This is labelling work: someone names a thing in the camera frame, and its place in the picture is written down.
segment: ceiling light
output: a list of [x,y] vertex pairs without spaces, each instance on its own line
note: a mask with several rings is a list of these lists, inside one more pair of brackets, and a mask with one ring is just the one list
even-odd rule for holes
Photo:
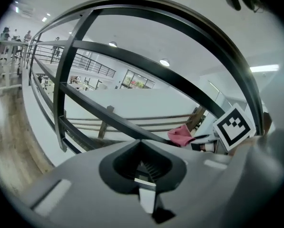
[[118,45],[117,45],[117,43],[116,43],[115,41],[111,41],[111,42],[109,43],[109,45],[112,46],[112,47],[115,47],[115,48],[118,47]]
[[272,65],[266,65],[266,66],[252,66],[250,67],[251,71],[253,73],[256,72],[269,72],[269,71],[278,71],[279,65],[278,64],[272,64]]
[[209,82],[218,92],[220,92],[220,90],[217,89],[216,86],[214,86],[211,82]]
[[161,59],[161,60],[160,60],[160,63],[161,63],[162,65],[166,66],[166,67],[169,66],[169,61],[168,61],[167,59]]

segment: wooden post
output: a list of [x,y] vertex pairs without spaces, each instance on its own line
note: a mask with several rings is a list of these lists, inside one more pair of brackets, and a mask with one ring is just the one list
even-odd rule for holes
[[[107,110],[109,112],[113,112],[114,107],[109,105],[109,106],[107,106]],[[98,138],[99,139],[103,139],[104,138],[107,127],[108,127],[107,123],[102,121],[102,125],[100,126],[100,129],[99,129],[99,132],[98,132]]]
[[205,108],[203,108],[202,106],[199,106],[195,112],[195,115],[189,117],[188,122],[186,123],[186,126],[190,132],[197,126],[204,112],[205,112]]

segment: white light strip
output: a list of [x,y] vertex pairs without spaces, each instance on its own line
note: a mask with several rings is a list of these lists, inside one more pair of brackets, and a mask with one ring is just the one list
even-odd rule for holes
[[218,90],[217,88],[216,88],[216,86],[214,86],[211,82],[209,82],[218,92],[220,92],[220,90]]
[[272,65],[266,65],[266,66],[252,66],[250,67],[252,73],[256,72],[269,72],[269,71],[278,71],[279,65],[278,64],[272,64]]

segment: ceiling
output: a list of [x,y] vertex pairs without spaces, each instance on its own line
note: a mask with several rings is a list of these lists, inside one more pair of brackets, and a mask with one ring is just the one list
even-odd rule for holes
[[[18,1],[33,6],[34,18],[41,20],[46,13],[53,18],[88,0]],[[253,13],[245,5],[241,11],[235,11],[225,0],[173,1],[196,10],[214,22],[234,41],[245,57],[284,49],[284,31],[270,13]],[[74,24],[68,23],[65,26],[67,28],[64,27],[64,31],[71,31]],[[225,71],[221,63],[204,47],[181,32],[150,20],[128,16],[101,16],[93,23],[87,36],[100,43],[115,41],[118,47],[157,62],[167,58],[170,69],[191,81],[211,71]]]

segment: window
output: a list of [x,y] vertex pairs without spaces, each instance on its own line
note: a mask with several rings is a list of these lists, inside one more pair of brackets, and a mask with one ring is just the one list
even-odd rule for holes
[[123,83],[121,85],[121,89],[128,88],[128,89],[152,89],[155,85],[155,82],[145,78],[142,75],[136,74],[130,70],[127,71]]

